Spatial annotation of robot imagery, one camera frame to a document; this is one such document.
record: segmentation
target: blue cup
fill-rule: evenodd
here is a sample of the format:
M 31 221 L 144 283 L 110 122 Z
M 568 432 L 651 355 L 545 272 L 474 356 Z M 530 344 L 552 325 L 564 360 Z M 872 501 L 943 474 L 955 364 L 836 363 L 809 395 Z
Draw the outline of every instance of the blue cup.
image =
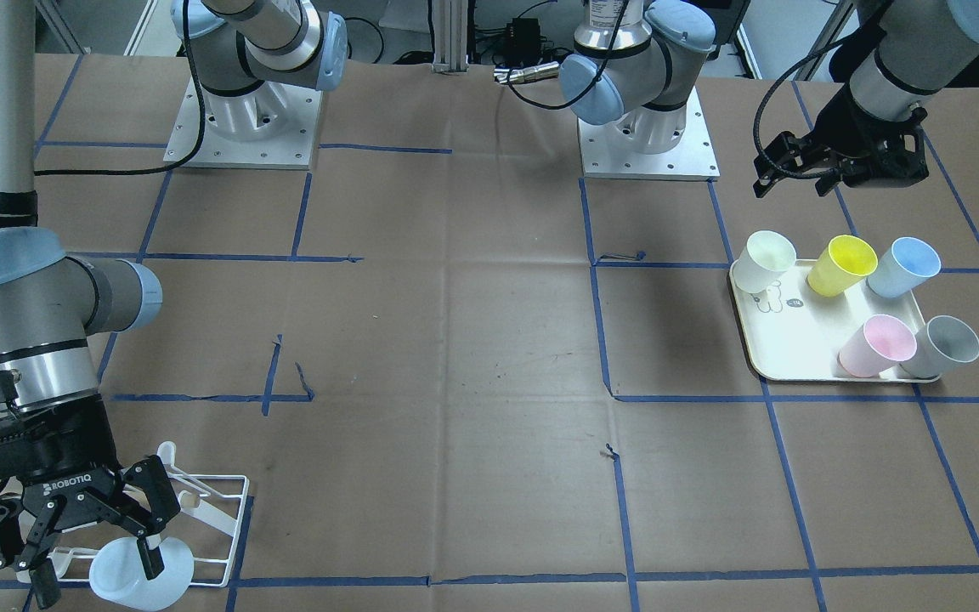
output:
M 942 261 L 935 248 L 912 236 L 894 240 L 890 251 L 879 258 L 879 267 L 867 276 L 867 286 L 883 298 L 897 298 L 939 274 Z

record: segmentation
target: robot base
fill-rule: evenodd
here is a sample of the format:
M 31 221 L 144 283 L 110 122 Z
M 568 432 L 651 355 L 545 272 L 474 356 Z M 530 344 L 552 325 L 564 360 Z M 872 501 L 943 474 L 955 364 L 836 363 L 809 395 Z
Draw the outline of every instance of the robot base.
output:
M 613 123 L 578 123 L 584 177 L 648 181 L 707 181 L 720 177 L 696 89 L 687 101 L 687 127 L 679 144 L 663 154 L 629 150 L 628 140 Z
M 311 170 L 315 145 L 319 139 L 320 109 L 323 93 L 307 87 L 275 84 L 284 90 L 289 100 L 291 116 L 282 131 L 269 139 L 226 139 L 214 129 L 207 129 L 202 147 L 187 167 L 255 167 L 272 170 Z M 168 136 L 165 162 L 175 162 L 195 146 L 199 124 L 199 107 L 195 101 L 195 86 L 188 82 L 187 93 L 179 105 L 179 115 Z

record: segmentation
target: yellow cup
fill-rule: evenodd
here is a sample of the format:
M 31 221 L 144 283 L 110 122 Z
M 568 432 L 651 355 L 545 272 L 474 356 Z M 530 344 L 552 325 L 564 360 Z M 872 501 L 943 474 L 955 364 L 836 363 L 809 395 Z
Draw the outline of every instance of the yellow cup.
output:
M 856 236 L 836 236 L 808 272 L 807 284 L 819 295 L 832 298 L 867 278 L 878 266 L 878 256 L 866 241 Z

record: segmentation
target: gray cup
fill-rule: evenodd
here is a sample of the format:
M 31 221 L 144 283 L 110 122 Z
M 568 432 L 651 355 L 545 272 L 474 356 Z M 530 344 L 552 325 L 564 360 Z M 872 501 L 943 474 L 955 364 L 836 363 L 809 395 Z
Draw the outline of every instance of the gray cup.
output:
M 971 364 L 979 357 L 979 337 L 962 320 L 940 314 L 916 332 L 916 355 L 901 367 L 916 378 L 935 378 L 941 373 Z

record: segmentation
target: pink cup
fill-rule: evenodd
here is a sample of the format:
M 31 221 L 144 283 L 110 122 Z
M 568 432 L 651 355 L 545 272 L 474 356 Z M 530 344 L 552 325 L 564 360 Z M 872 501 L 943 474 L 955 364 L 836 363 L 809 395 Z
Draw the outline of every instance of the pink cup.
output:
M 840 367 L 857 378 L 868 378 L 916 354 L 913 330 L 897 317 L 872 314 L 838 353 Z

